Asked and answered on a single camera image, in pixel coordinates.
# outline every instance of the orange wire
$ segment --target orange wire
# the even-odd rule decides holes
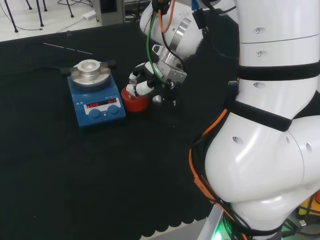
[[[163,26],[162,26],[161,10],[158,11],[158,14],[159,14],[159,23],[160,23],[161,32],[163,32],[164,34],[169,30],[169,27],[170,27],[170,25],[171,25],[172,17],[173,17],[173,15],[174,15],[175,3],[176,3],[176,0],[172,0],[172,7],[171,7],[171,12],[170,12],[169,23],[168,23],[168,25],[166,26],[166,29],[165,29],[165,30],[164,30],[164,28],[163,28]]]
[[[204,131],[204,133],[202,134],[202,136],[205,135],[205,134],[207,134],[207,133],[210,132],[215,126],[217,126],[218,123],[220,123],[220,121],[225,117],[225,115],[226,115],[227,113],[228,113],[228,110],[227,110],[227,109],[223,110],[223,112],[222,112],[221,115],[217,118],[217,120],[215,120],[214,123],[213,123],[210,127],[208,127],[207,130]]]
[[[192,173],[193,173],[193,175],[194,175],[194,178],[195,178],[195,179],[198,179],[199,176],[198,176],[198,174],[196,173],[196,170],[195,170],[194,165],[193,165],[193,163],[192,163],[192,152],[191,152],[191,149],[189,150],[189,165],[190,165],[191,171],[192,171]],[[210,198],[213,199],[213,200],[216,200],[211,194],[210,194]],[[235,219],[227,212],[227,210],[224,209],[223,206],[221,206],[219,203],[215,203],[215,204],[217,204],[217,205],[229,216],[229,218],[231,218],[233,221],[235,221]],[[244,233],[241,233],[241,234],[242,234],[244,240],[248,240],[248,239],[247,239],[247,236],[246,236]]]

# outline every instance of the wire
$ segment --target wire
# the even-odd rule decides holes
[[[152,62],[151,60],[151,55],[150,55],[150,38],[151,38],[151,32],[152,32],[152,27],[155,23],[155,19],[156,19],[156,12],[153,12],[152,13],[152,20],[151,20],[151,23],[150,23],[150,27],[149,27],[149,33],[148,33],[148,36],[147,36],[147,39],[146,39],[146,53],[147,53],[147,56],[148,56],[148,59],[149,59],[149,62],[150,62],[150,65],[152,67],[152,70],[153,70],[153,74],[161,81],[163,82],[164,84],[166,84],[167,82],[158,74],[158,72],[156,71],[155,69],[155,66],[154,66],[154,63]]]
[[[164,46],[166,47],[166,49],[168,49],[168,51],[169,51],[173,56],[175,56],[177,59],[179,59],[179,61],[181,62],[182,70],[186,73],[187,70],[186,70],[185,62],[182,60],[181,57],[179,57],[177,54],[175,54],[175,53],[170,49],[170,47],[168,46],[168,44],[167,44],[167,42],[166,42],[165,35],[164,35],[163,32],[161,32],[161,35],[162,35],[162,40],[163,40]]]
[[[212,40],[211,40],[211,38],[210,38],[210,36],[209,36],[209,32],[206,31],[205,29],[203,29],[202,35],[203,35],[203,38],[206,38],[206,36],[208,36],[208,37],[207,37],[207,40],[208,40],[210,46],[212,47],[212,49],[213,49],[213,51],[214,51],[215,53],[217,53],[218,55],[220,55],[221,57],[223,57],[223,58],[225,58],[225,59],[239,60],[239,57],[227,56],[227,55],[221,53],[221,52],[215,47],[214,43],[212,42]]]
[[[227,112],[228,112],[227,109],[223,110],[223,112],[222,112],[222,113],[220,114],[220,116],[214,121],[214,123],[213,123],[210,127],[208,127],[207,130],[204,131],[204,133],[202,134],[202,136],[204,136],[205,134],[207,134],[208,132],[210,132],[214,127],[216,127],[216,126],[221,122],[221,120],[225,117],[225,115],[227,114]],[[199,179],[199,176],[198,176],[198,174],[197,174],[197,172],[196,172],[196,170],[195,170],[195,168],[194,168],[194,166],[193,166],[193,163],[192,163],[192,150],[191,150],[191,149],[189,150],[189,165],[190,165],[190,168],[191,168],[191,171],[192,171],[194,177],[195,177],[196,179],[200,180],[200,179]],[[242,221],[249,229],[251,229],[250,226],[249,226],[234,210],[231,209],[232,213],[230,214],[230,213],[226,210],[226,207],[224,206],[224,204],[223,204],[222,202],[218,202],[218,201],[212,196],[211,193],[208,192],[208,194],[209,194],[210,196],[207,196],[207,195],[206,195],[206,197],[209,198],[209,200],[210,200],[212,203],[217,204],[233,221],[237,222],[236,219],[239,218],[240,221]],[[247,236],[246,236],[245,234],[243,234],[243,233],[242,233],[242,237],[244,238],[244,240],[248,240]]]
[[[161,72],[161,74],[162,74],[162,76],[163,76],[164,80],[165,80],[165,81],[167,81],[167,79],[166,79],[166,77],[165,77],[165,75],[164,75],[164,72],[163,72],[163,71],[161,71],[161,69],[160,69],[160,67],[159,67],[159,64],[158,64],[158,63],[156,64],[156,66],[158,67],[159,71]]]
[[[64,28],[62,28],[62,29],[60,29],[60,30],[56,31],[55,33],[59,33],[59,32],[61,32],[61,31],[64,31],[64,30],[66,30],[66,29],[68,29],[68,28],[72,27],[73,25],[76,25],[77,23],[82,22],[83,20],[85,20],[85,18],[84,18],[84,17],[83,17],[83,18],[81,18],[80,20],[78,20],[78,21],[74,22],[73,24],[71,24],[71,25],[69,25],[69,26],[66,26],[66,27],[64,27]]]
[[[4,8],[2,7],[1,5],[1,2],[0,2],[0,7],[4,13],[4,15],[6,16],[6,18],[13,24],[13,22],[11,21],[11,19],[8,17],[8,15],[6,14]],[[26,30],[26,31],[36,31],[36,30],[43,30],[42,28],[36,28],[36,29],[25,29],[25,28],[22,28],[22,27],[19,27],[17,26],[16,24],[14,24],[18,29],[21,29],[21,30]]]
[[[225,117],[227,113],[228,113],[227,109],[223,110],[221,115],[214,121],[214,123],[210,127],[207,128],[207,130],[204,131],[202,136],[210,132],[212,129],[214,129],[218,125],[218,123],[220,123],[220,121]]]
[[[226,14],[228,12],[231,12],[232,10],[236,9],[236,6],[233,6],[232,8],[228,9],[228,10],[225,10],[225,11],[222,11],[220,12],[219,14]]]
[[[171,12],[170,12],[169,22],[168,22],[168,25],[166,26],[166,29],[165,29],[165,30],[164,30],[164,28],[163,28],[163,26],[162,26],[161,10],[159,9],[159,11],[158,11],[158,14],[159,14],[159,23],[160,23],[161,32],[164,33],[164,34],[169,30],[169,27],[170,27],[170,25],[171,25],[172,17],[173,17],[173,15],[174,15],[175,3],[176,3],[176,0],[173,0],[173,1],[172,1]]]
[[[150,18],[149,18],[148,22],[146,23],[146,25],[145,25],[145,27],[144,27],[143,34],[145,34],[145,32],[146,32],[146,28],[147,28],[147,26],[148,26],[148,24],[149,24],[150,20],[152,19],[152,17],[153,17],[153,15],[151,14],[151,16],[150,16]]]
[[[94,7],[94,5],[93,5],[93,3],[92,3],[92,0],[87,0],[89,3],[82,2],[83,0],[80,0],[80,1],[71,0],[71,1],[74,2],[74,3],[69,4],[69,6],[73,6],[73,5],[75,5],[75,4],[85,4],[85,5],[89,5],[89,6],[92,7],[92,8]],[[60,4],[60,5],[68,5],[68,4],[66,4],[66,3],[60,3],[60,2],[62,2],[62,0],[59,0],[57,3]]]

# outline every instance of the digital display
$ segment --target digital display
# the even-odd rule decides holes
[[[106,105],[106,104],[114,104],[116,102],[117,102],[117,99],[116,98],[112,98],[112,99],[108,99],[108,100],[104,100],[104,101],[89,103],[89,104],[86,105],[86,108],[87,109],[91,109],[91,108],[102,106],[102,105]]]

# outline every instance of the robotic hand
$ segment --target robotic hand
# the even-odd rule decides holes
[[[148,34],[151,25],[150,37],[161,44],[152,47],[152,51],[158,56],[158,61],[153,63],[149,56],[149,62],[136,66],[129,76],[126,90],[130,95],[137,97],[149,94],[156,86],[164,85],[167,93],[155,96],[153,101],[156,103],[169,101],[176,106],[177,90],[187,77],[184,60],[196,53],[203,35],[195,22],[191,8],[187,5],[179,2],[174,4],[174,18],[171,19],[165,34],[161,30],[159,16],[155,16],[154,23],[151,24],[153,11],[150,3],[141,16],[140,28]],[[170,14],[163,15],[161,20],[164,26],[168,25]]]

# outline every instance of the black tripod leg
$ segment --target black tripod leg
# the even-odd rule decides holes
[[[16,27],[14,18],[12,17],[12,14],[11,14],[11,11],[10,11],[10,8],[9,8],[9,5],[8,5],[8,3],[7,3],[7,0],[4,0],[4,3],[5,3],[5,5],[6,5],[6,9],[8,9],[8,12],[9,12],[9,15],[10,15],[10,18],[11,18],[11,22],[12,22],[12,24],[13,24],[13,26],[14,26],[14,31],[17,33],[17,32],[19,32],[19,31],[18,31],[18,29],[17,29],[17,27]]]
[[[47,9],[47,7],[46,7],[46,2],[45,2],[45,0],[43,0],[43,6],[44,6],[44,11],[47,12],[48,9]]]
[[[41,17],[41,12],[40,12],[40,6],[39,6],[39,0],[36,0],[36,6],[38,7],[38,13],[39,13],[39,18],[40,18],[40,26],[43,27],[44,24],[42,22],[42,17]]]
[[[32,7],[30,6],[30,3],[28,2],[28,0],[26,0],[26,4],[28,4],[29,10],[32,10]]]
[[[73,18],[73,17],[74,17],[74,15],[72,14],[72,11],[71,11],[71,7],[70,7],[70,4],[69,4],[69,1],[68,1],[68,0],[66,0],[66,3],[68,4],[68,7],[69,7],[69,10],[70,10],[70,13],[71,13],[71,17]]]

